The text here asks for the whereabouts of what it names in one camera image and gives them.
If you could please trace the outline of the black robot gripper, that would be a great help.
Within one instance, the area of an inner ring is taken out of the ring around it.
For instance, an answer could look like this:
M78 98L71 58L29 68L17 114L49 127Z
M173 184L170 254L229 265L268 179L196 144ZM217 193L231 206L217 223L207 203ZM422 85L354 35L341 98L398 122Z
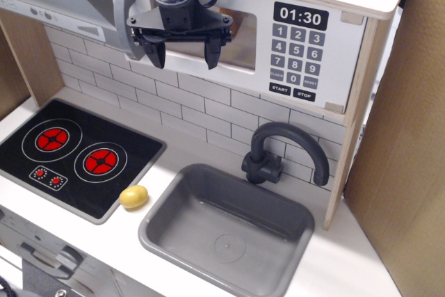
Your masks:
M221 44L232 41L232 17L205 8L198 0L174 6L158 2L151 10L129 16L126 24L153 66L160 69L165 66L167 42L204 43L204 59L212 70L218 65Z

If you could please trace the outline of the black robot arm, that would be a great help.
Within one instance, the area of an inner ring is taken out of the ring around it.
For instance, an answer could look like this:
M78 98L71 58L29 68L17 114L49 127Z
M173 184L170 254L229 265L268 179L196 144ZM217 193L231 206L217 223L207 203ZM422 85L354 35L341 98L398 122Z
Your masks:
M222 47L232 41L233 19L213 11L217 0L154 0L157 7L127 19L135 44L157 68L165 65L167 42L202 42L212 70Z

